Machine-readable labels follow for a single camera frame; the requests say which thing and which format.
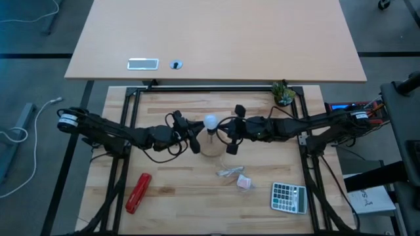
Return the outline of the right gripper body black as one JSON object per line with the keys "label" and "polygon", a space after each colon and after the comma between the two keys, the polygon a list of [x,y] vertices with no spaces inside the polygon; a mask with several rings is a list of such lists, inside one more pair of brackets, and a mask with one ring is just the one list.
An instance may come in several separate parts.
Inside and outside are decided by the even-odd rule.
{"label": "right gripper body black", "polygon": [[235,117],[231,118],[226,124],[227,137],[231,139],[227,145],[226,152],[231,155],[236,155],[238,152],[239,143],[242,142],[243,137],[247,135],[246,131],[246,109],[242,105],[236,105],[234,109]]}

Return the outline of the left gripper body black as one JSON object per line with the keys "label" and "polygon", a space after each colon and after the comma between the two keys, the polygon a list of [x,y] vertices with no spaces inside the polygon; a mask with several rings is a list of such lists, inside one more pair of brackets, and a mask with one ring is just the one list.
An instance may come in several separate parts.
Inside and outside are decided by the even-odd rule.
{"label": "left gripper body black", "polygon": [[172,113],[173,116],[173,130],[180,135],[182,140],[188,140],[190,148],[194,154],[200,153],[200,143],[197,140],[197,136],[194,136],[192,129],[189,128],[189,120],[182,116],[179,110]]}

